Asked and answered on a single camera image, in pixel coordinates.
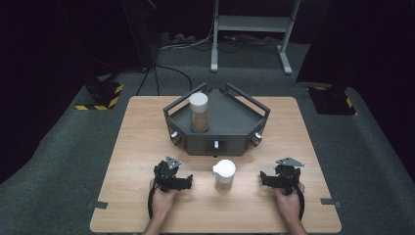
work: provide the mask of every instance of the tabletop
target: tabletop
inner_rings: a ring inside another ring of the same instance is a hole
[[[275,161],[292,157],[305,164],[302,224],[309,233],[336,233],[342,229],[320,164],[315,155],[296,99],[254,97],[271,109],[257,147],[240,157],[189,156],[169,138],[162,109],[176,96],[132,97],[115,142],[99,202],[90,228],[94,232],[142,232],[148,221],[147,200],[154,167],[165,156],[182,162],[176,176],[193,174],[193,185],[180,191],[162,229],[163,233],[277,233],[287,229],[276,209],[272,189],[261,185],[259,172],[274,175]],[[220,160],[236,165],[232,189],[214,187],[212,167]]]

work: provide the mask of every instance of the gray carpet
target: gray carpet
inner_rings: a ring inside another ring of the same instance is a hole
[[[351,88],[346,92],[357,116],[320,116],[307,93],[309,84],[295,84],[307,48],[289,44],[291,76],[284,75],[275,46],[221,51],[216,73],[209,71],[210,51],[164,50],[157,62],[188,74],[194,87],[230,82],[252,96],[295,97],[333,199],[342,205],[337,208],[340,234],[413,234],[414,183],[359,94]],[[187,78],[178,72],[157,68],[157,76],[160,95],[189,90]],[[33,158],[0,185],[0,234],[93,234],[89,205],[98,199],[127,102],[143,78],[133,71],[116,78],[124,89],[112,110],[68,107]],[[151,70],[139,95],[158,94],[154,78]],[[82,89],[73,102],[86,96]]]

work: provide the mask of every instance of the white shelf frame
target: white shelf frame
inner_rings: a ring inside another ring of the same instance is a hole
[[[284,38],[281,45],[277,46],[277,52],[283,64],[284,73],[290,75],[293,73],[286,55],[287,45],[296,21],[297,11],[299,10],[300,0],[294,0],[294,7],[291,15],[287,18],[278,17],[245,17],[245,16],[220,16],[219,0],[214,2],[214,22],[213,22],[213,45],[211,48],[210,70],[218,70],[218,51],[217,51],[217,34],[220,30],[234,31],[269,31],[284,32]]]

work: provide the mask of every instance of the white cylinder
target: white cylinder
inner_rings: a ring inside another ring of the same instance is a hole
[[[208,96],[205,93],[193,93],[189,97],[190,109],[195,113],[203,113],[208,109]]]
[[[221,160],[213,166],[213,173],[216,178],[215,187],[220,191],[229,191],[232,187],[236,167],[232,161]]]

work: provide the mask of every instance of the white cup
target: white cup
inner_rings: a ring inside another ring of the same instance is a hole
[[[235,164],[229,160],[221,160],[213,166],[213,174],[216,178],[214,186],[219,191],[229,191],[235,175]]]

